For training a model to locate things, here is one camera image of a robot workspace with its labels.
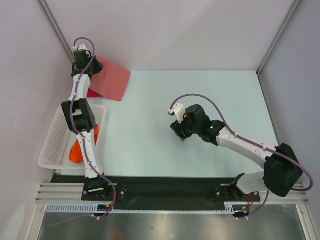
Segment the salmon pink t shirt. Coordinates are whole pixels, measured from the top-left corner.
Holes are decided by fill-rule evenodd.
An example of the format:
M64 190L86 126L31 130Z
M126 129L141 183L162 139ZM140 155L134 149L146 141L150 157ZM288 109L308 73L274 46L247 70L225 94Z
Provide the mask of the salmon pink t shirt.
M100 94L102 98L121 102L126 93L131 72L112 61L96 55L103 65L103 70L92 77L89 89Z

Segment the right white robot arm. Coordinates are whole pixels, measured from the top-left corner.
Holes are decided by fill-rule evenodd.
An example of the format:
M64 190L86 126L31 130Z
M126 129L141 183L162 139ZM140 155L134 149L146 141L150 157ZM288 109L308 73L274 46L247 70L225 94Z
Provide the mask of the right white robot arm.
M256 173L241 173L233 180L230 194L237 201L259 191L284 198L302 176L293 149L287 144L272 146L245 139L229 130L226 123L211 120L199 104L186 108L176 103L168 114L176 117L170 128L182 141L197 135L204 142L232 150L262 168Z

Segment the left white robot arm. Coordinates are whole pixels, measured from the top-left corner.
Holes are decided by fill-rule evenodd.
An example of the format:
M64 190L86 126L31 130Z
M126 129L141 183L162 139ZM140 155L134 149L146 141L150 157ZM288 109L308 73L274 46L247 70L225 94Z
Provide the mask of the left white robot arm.
M111 188L102 179L104 171L97 160L95 143L96 118L87 100L92 77L103 67L85 44L74 49L75 62L71 73L73 87L69 99L61 104L61 108L69 130L76 135L83 157L84 191L105 200L110 196Z

